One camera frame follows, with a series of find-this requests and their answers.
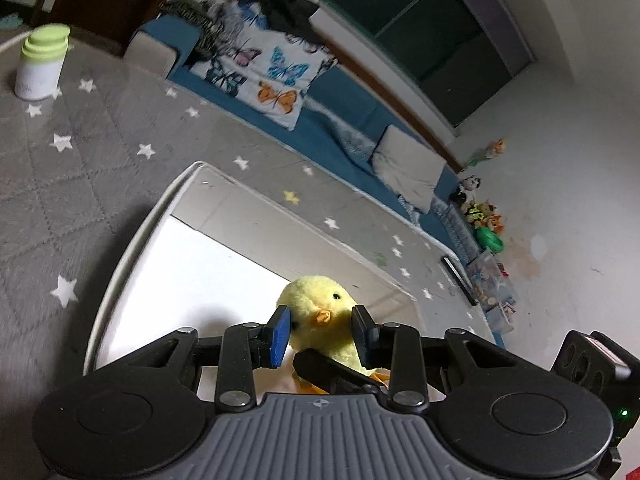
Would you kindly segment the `yellow plush chick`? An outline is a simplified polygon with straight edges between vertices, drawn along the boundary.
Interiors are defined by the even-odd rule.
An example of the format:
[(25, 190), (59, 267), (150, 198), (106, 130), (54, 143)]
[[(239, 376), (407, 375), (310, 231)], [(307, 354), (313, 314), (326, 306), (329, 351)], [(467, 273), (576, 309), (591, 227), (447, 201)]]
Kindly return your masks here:
[(322, 275), (301, 276), (285, 286), (278, 306), (290, 309), (288, 344), (294, 351), (317, 350), (355, 372), (387, 385), (389, 372), (382, 368), (368, 370), (360, 363), (352, 336), (352, 308), (356, 301), (342, 285)]

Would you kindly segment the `white cardboard box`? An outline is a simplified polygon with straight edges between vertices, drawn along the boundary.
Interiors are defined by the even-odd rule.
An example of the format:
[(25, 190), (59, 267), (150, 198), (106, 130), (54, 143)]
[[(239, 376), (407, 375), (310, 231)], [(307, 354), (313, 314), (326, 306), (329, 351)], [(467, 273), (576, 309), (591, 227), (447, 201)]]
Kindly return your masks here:
[(288, 282), (325, 275), (375, 321), (422, 330), (418, 303), (355, 249), (206, 162), (160, 196), (120, 258), (85, 355), (90, 373), (179, 328), (270, 318)]

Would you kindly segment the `pile of stuffed toys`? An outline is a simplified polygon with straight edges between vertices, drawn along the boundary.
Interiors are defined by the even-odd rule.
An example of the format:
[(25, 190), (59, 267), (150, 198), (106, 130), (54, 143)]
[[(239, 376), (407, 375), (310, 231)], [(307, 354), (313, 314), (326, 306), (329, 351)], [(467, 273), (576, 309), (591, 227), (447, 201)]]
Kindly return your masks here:
[[(476, 150), (463, 166), (464, 170), (473, 169), (481, 162), (495, 159), (506, 150), (506, 140), (498, 139), (489, 142), (484, 148)], [(498, 208), (491, 202), (481, 202), (477, 198), (477, 191), (482, 185), (482, 178), (475, 174), (464, 177), (449, 195), (465, 222), (473, 230), (480, 247), (488, 249), (494, 254), (504, 251), (501, 234), (504, 231), (503, 218)]]

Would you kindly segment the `grey cushion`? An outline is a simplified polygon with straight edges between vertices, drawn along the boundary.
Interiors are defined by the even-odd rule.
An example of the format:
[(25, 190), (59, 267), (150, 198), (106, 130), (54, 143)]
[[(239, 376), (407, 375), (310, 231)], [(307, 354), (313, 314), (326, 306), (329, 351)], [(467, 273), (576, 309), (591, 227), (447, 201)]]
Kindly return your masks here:
[(427, 212), (446, 160), (410, 134), (389, 125), (372, 154), (371, 165), (395, 195)]

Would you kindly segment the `blue sofa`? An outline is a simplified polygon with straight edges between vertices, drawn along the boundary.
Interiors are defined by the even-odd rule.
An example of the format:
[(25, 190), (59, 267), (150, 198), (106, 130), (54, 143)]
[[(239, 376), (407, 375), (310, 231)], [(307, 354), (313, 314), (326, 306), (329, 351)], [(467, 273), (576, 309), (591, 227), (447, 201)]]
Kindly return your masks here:
[(268, 133), (375, 198), (444, 243), (462, 262), (468, 263), (480, 254), (471, 228), (449, 201), (449, 195), (459, 183), (454, 170), (443, 166), (437, 171), (433, 199), (425, 208), (401, 200), (376, 176), (371, 157), (385, 129), (397, 127), (411, 140), (416, 140), (416, 135), (341, 68), (330, 68), (311, 84), (310, 95), (304, 101), (295, 128), (288, 130), (190, 72), (189, 56), (195, 53), (200, 36), (196, 27), (175, 16), (164, 15), (142, 25), (139, 32), (168, 47), (175, 55), (168, 75), (170, 81)]

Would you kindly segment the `grey star pattern mat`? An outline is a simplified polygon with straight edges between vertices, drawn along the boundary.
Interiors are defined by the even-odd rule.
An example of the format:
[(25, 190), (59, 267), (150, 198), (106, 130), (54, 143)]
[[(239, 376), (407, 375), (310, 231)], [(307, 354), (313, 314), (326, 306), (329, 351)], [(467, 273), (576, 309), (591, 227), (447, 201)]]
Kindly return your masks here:
[(1, 474), (41, 469), (30, 419), (82, 370), (93, 319), (131, 237), (165, 188), (204, 160), (360, 252), (404, 285), (427, 331), (488, 337), (437, 247), (342, 179), (256, 128), (84, 44), (60, 92), (17, 99), (1, 57)]

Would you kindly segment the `butterfly print pillow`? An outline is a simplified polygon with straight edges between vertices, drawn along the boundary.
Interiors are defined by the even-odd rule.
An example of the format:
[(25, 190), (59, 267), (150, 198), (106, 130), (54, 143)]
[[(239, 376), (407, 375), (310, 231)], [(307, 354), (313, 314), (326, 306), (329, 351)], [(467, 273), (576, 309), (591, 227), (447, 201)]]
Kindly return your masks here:
[(325, 46), (267, 27), (258, 3), (218, 6), (215, 55), (190, 72), (292, 131), (312, 82), (336, 64)]

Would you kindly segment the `black clothes pile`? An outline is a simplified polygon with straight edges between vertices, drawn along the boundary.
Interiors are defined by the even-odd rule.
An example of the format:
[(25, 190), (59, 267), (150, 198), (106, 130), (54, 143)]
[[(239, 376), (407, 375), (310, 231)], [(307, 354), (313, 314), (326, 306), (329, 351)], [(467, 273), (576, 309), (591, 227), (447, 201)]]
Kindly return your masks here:
[(262, 22), (266, 29), (284, 32), (311, 44), (324, 43), (310, 22), (319, 9), (318, 3), (311, 0), (228, 0), (221, 14), (226, 32), (239, 30), (243, 21), (242, 10), (247, 10), (253, 3), (260, 7), (258, 14), (264, 18)]

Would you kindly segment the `dark window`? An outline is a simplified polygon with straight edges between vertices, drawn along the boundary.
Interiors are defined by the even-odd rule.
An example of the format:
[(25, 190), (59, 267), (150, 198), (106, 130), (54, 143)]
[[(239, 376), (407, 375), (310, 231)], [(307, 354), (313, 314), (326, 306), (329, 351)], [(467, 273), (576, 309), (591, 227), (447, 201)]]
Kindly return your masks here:
[(533, 55), (501, 0), (322, 0), (457, 127)]

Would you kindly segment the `white jar green lid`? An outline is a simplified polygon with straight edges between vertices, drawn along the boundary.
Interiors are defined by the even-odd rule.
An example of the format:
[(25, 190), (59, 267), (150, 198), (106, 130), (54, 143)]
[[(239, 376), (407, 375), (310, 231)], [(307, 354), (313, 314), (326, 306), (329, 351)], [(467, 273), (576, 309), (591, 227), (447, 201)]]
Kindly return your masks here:
[(47, 24), (30, 32), (21, 47), (14, 92), (24, 101), (47, 99), (58, 88), (70, 44), (70, 26)]

